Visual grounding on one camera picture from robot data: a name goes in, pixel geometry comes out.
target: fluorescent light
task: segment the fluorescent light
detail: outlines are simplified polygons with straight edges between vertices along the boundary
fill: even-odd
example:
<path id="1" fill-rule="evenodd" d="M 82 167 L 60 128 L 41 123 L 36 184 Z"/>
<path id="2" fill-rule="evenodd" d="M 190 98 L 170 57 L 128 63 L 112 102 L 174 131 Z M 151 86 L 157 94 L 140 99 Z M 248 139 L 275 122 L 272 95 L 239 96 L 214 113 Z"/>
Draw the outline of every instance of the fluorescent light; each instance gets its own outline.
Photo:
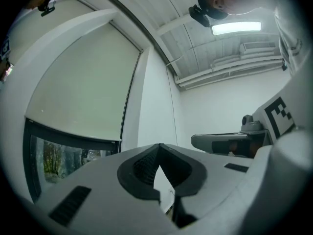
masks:
<path id="1" fill-rule="evenodd" d="M 214 36 L 239 31 L 260 31 L 260 30 L 261 22 L 236 22 L 212 26 L 212 32 Z"/>

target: headset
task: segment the headset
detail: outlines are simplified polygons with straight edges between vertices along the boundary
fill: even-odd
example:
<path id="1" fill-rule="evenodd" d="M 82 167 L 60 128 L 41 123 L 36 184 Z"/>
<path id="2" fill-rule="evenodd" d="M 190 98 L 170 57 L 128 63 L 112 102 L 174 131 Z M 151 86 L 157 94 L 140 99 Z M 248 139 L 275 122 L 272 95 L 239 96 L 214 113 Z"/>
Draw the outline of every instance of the headset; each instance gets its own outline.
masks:
<path id="1" fill-rule="evenodd" d="M 209 5 L 206 0 L 198 0 L 198 3 L 199 6 L 195 4 L 193 7 L 189 8 L 189 14 L 194 20 L 201 23 L 204 27 L 210 27 L 210 21 L 207 16 L 216 20 L 225 19 L 228 16 L 227 13 Z"/>
<path id="2" fill-rule="evenodd" d="M 48 15 L 49 13 L 51 13 L 52 11 L 55 10 L 54 5 L 55 5 L 56 1 L 57 0 L 53 1 L 53 5 L 51 8 L 48 7 L 50 0 L 45 0 L 40 6 L 38 6 L 38 10 L 43 11 L 43 13 L 41 14 L 42 17 Z"/>

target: roller blind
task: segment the roller blind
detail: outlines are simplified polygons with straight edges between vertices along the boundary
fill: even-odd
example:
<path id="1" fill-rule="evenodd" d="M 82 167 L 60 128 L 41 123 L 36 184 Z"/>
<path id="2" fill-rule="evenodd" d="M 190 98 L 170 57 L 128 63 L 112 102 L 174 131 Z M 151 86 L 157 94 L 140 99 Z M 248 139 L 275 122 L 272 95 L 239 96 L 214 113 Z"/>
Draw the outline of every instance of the roller blind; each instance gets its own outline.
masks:
<path id="1" fill-rule="evenodd" d="M 139 51 L 106 24 L 68 47 L 49 67 L 26 116 L 82 137 L 119 140 Z"/>
<path id="2" fill-rule="evenodd" d="M 15 65 L 29 47 L 56 26 L 92 11 L 76 0 L 57 1 L 53 13 L 44 17 L 41 16 L 42 11 L 34 9 L 20 19 L 9 32 L 10 62 Z"/>

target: black slot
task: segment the black slot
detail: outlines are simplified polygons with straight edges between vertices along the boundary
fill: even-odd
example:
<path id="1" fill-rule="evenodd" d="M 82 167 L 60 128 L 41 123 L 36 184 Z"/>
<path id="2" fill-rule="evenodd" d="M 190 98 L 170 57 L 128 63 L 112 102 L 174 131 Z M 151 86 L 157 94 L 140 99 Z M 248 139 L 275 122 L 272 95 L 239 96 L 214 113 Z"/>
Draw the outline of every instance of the black slot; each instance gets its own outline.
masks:
<path id="1" fill-rule="evenodd" d="M 159 201 L 160 193 L 153 188 L 159 166 L 175 189 L 175 196 L 197 194 L 207 177 L 203 164 L 164 144 L 155 144 L 124 161 L 117 170 L 117 177 L 132 196 Z"/>
<path id="2" fill-rule="evenodd" d="M 87 198 L 90 191 L 90 188 L 77 186 L 52 211 L 49 217 L 60 225 L 67 226 Z"/>
<path id="3" fill-rule="evenodd" d="M 236 171 L 241 171 L 244 173 L 246 173 L 249 169 L 249 167 L 247 166 L 238 165 L 238 164 L 236 165 L 236 164 L 231 164 L 231 163 L 226 164 L 224 167 L 228 169 L 236 170 Z"/>

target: pipe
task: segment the pipe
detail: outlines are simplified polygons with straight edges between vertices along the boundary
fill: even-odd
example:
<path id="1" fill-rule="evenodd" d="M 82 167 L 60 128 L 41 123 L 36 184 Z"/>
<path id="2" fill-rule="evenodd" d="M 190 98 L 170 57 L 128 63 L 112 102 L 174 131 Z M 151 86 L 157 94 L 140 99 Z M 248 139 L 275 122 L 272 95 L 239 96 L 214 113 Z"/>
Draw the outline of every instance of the pipe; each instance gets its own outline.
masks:
<path id="1" fill-rule="evenodd" d="M 222 61 L 226 61 L 226 60 L 232 59 L 234 57 L 240 57 L 240 55 L 230 55 L 230 56 L 226 56 L 226 57 L 217 58 L 217 59 L 215 59 L 213 61 L 213 63 L 216 64 L 216 63 L 219 63 L 219 62 L 222 62 Z"/>
<path id="2" fill-rule="evenodd" d="M 77 0 L 79 2 L 81 2 L 82 4 L 84 4 L 85 6 L 89 7 L 90 9 L 97 11 L 99 9 L 97 9 L 96 7 L 94 7 L 93 5 L 91 5 L 90 3 L 86 2 L 85 0 Z"/>
<path id="3" fill-rule="evenodd" d="M 230 37 L 223 37 L 223 38 L 221 38 L 221 39 L 217 39 L 217 40 L 214 40 L 214 41 L 211 41 L 211 42 L 207 42 L 207 43 L 203 43 L 203 44 L 194 46 L 194 47 L 192 47 L 192 48 L 186 50 L 186 51 L 183 53 L 182 56 L 180 56 L 179 58 L 177 58 L 177 59 L 171 61 L 171 62 L 168 63 L 166 66 L 168 66 L 168 65 L 170 65 L 170 64 L 172 64 L 172 63 L 177 62 L 177 61 L 178 61 L 179 59 L 181 59 L 188 51 L 190 51 L 190 50 L 192 50 L 192 49 L 195 49 L 195 48 L 198 48 L 198 47 L 201 47 L 201 46 L 204 46 L 204 45 L 214 44 L 214 43 L 216 43 L 216 42 L 223 41 L 223 40 L 225 40 L 225 39 L 230 39 L 230 38 L 234 38 L 234 37 L 241 37 L 241 36 L 247 36 L 247 35 L 251 35 L 251 33 L 236 34 L 236 35 L 232 35 L 232 36 L 230 36 Z M 268 33 L 268 32 L 261 32 L 261 33 L 255 32 L 255 33 L 253 33 L 253 35 L 270 35 L 270 36 L 277 36 L 277 37 L 279 36 L 279 35 L 276 34 L 276 33 Z"/>
<path id="4" fill-rule="evenodd" d="M 239 61 L 239 60 L 240 60 L 240 57 L 233 57 L 233 58 L 230 58 L 230 59 L 227 59 L 227 60 L 224 60 L 224 61 L 215 62 L 214 66 L 218 67 L 218 66 L 225 65 L 225 64 L 228 64 L 230 62 L 236 62 L 236 61 Z"/>
<path id="5" fill-rule="evenodd" d="M 245 60 L 245 59 L 255 58 L 255 57 L 273 56 L 274 54 L 275 54 L 274 51 L 260 52 L 260 53 L 251 53 L 251 54 L 241 55 L 240 59 L 241 60 Z"/>
<path id="6" fill-rule="evenodd" d="M 237 75 L 237 76 L 225 77 L 225 78 L 221 78 L 221 79 L 218 79 L 218 80 L 215 80 L 215 81 L 210 81 L 210 82 L 207 82 L 207 83 L 204 83 L 204 84 L 195 85 L 195 86 L 192 86 L 192 87 L 189 87 L 189 88 L 185 88 L 185 89 L 186 90 L 190 90 L 190 89 L 193 89 L 193 88 L 196 88 L 196 87 L 200 87 L 200 86 L 208 85 L 208 84 L 213 84 L 213 83 L 216 83 L 216 82 L 221 82 L 221 81 L 228 80 L 228 79 L 231 79 L 231 78 L 237 78 L 237 77 L 248 76 L 248 75 L 255 75 L 255 74 L 264 73 L 264 72 L 267 72 L 267 71 L 277 70 L 279 68 L 281 68 L 281 66 L 277 66 L 277 67 L 274 67 L 274 68 L 271 68 L 271 69 L 267 69 L 267 70 L 259 70 L 259 71 L 255 71 L 255 72 L 248 72 L 248 73 L 240 74 L 240 75 Z"/>
<path id="7" fill-rule="evenodd" d="M 258 58 L 252 58 L 252 59 L 247 59 L 247 60 L 240 60 L 240 61 L 236 61 L 236 62 L 233 62 L 233 63 L 225 64 L 225 65 L 222 65 L 222 66 L 219 66 L 219 67 L 215 67 L 214 71 L 219 71 L 219 70 L 222 70 L 222 69 L 230 68 L 232 66 L 238 66 L 238 65 L 243 65 L 243 64 L 250 64 L 250 63 L 255 63 L 255 62 L 265 61 L 265 60 L 279 59 L 280 62 L 281 62 L 282 58 L 283 57 L 281 55 L 279 55 L 279 56 L 258 57 Z M 189 81 L 191 79 L 194 79 L 194 78 L 206 75 L 206 74 L 211 73 L 211 72 L 212 72 L 211 70 L 201 71 L 201 72 L 198 72 L 198 73 L 193 74 L 191 76 L 179 79 L 178 81 L 176 81 L 176 83 L 179 84 L 179 83 L 182 83 L 182 82 L 185 82 L 185 81 Z"/>
<path id="8" fill-rule="evenodd" d="M 199 77 L 199 78 L 196 78 L 196 79 L 189 80 L 187 82 L 180 83 L 179 86 L 183 87 L 183 86 L 186 86 L 186 85 L 189 85 L 189 84 L 193 84 L 193 83 L 199 82 L 201 80 L 205 80 L 207 78 L 210 78 L 210 77 L 213 77 L 213 76 L 218 76 L 218 75 L 221 75 L 221 74 L 224 74 L 224 73 L 228 73 L 228 72 L 240 71 L 240 70 L 244 70 L 244 69 L 248 69 L 248 68 L 252 68 L 252 67 L 261 67 L 261 66 L 265 66 L 265 65 L 279 64 L 279 63 L 282 63 L 281 59 L 253 63 L 252 65 L 251 64 L 241 65 L 241 66 L 233 67 L 233 68 L 230 68 L 230 69 L 227 69 L 227 70 L 221 70 L 221 71 L 218 71 L 218 72 L 216 72 L 216 71 L 215 72 L 211 72 L 210 74 L 208 74 L 206 76 L 202 76 L 202 77 Z"/>

